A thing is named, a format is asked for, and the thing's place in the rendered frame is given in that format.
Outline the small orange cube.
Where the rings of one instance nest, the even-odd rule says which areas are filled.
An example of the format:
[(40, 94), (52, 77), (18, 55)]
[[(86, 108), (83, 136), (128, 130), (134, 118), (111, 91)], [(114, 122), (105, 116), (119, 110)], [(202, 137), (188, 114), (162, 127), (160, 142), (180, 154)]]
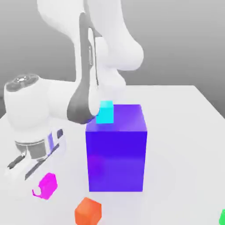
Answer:
[(102, 217), (102, 205), (84, 197), (75, 209), (76, 225), (98, 225)]

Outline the small cyan cube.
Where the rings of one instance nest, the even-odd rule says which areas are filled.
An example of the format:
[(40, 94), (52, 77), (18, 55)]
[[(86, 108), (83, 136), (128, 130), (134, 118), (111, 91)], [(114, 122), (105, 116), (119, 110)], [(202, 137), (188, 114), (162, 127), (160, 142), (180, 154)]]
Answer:
[(101, 101), (98, 115), (96, 116), (97, 124), (114, 123), (114, 105), (112, 101)]

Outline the large purple box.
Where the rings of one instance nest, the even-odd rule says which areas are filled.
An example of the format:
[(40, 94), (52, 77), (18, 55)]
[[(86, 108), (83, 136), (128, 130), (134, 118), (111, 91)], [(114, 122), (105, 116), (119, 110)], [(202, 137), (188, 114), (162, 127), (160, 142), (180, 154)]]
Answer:
[(147, 127), (140, 105), (114, 105), (114, 122), (86, 126), (91, 192), (142, 192)]

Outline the small magenta cube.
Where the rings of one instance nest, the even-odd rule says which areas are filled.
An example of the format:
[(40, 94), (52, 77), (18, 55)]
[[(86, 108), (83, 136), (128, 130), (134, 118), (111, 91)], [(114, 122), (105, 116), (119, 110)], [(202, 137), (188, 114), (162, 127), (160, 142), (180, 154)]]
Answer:
[(57, 189), (57, 179), (56, 175), (53, 173), (47, 173), (39, 182), (38, 186), (41, 188), (41, 196), (36, 196), (38, 198), (49, 200), (54, 191)]

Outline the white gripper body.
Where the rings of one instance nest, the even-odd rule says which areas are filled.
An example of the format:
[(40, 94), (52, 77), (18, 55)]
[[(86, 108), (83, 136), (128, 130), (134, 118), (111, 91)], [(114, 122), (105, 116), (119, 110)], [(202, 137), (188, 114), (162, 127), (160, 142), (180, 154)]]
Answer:
[(22, 171), (19, 175), (19, 190), (24, 191), (35, 186), (35, 182), (42, 179), (47, 173), (57, 173), (66, 160), (67, 141), (61, 138), (57, 141), (54, 150), (45, 159), (37, 161), (26, 156), (20, 163)]

